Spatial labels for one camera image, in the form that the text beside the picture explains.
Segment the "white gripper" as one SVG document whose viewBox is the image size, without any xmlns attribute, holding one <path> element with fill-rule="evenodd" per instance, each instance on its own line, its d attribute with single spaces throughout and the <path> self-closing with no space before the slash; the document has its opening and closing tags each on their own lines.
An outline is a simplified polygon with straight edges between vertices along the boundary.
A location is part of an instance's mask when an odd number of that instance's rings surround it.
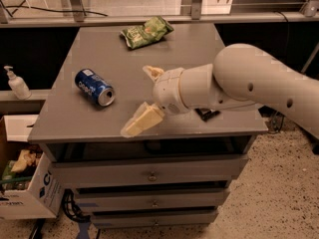
<svg viewBox="0 0 319 239">
<path fill-rule="evenodd" d="M 162 68 L 143 66 L 143 71 L 155 82 L 153 98 L 155 104 L 142 103 L 134 115 L 121 129 L 121 135 L 129 138 L 162 122 L 164 113 L 179 115 L 189 112 L 189 108 L 183 103 L 179 81 L 183 68 L 164 71 Z"/>
</svg>

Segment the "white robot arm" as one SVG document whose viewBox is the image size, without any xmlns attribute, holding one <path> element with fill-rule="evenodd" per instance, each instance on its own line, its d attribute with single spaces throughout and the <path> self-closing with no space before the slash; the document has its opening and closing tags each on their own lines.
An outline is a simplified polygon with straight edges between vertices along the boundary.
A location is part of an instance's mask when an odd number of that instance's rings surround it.
<svg viewBox="0 0 319 239">
<path fill-rule="evenodd" d="M 153 99 L 143 103 L 121 135 L 134 137 L 166 115 L 195 109 L 214 111 L 272 108 L 319 137 L 319 81 L 298 73 L 270 54 L 248 44 L 223 48 L 211 64 L 164 70 L 143 67 L 152 79 Z"/>
</svg>

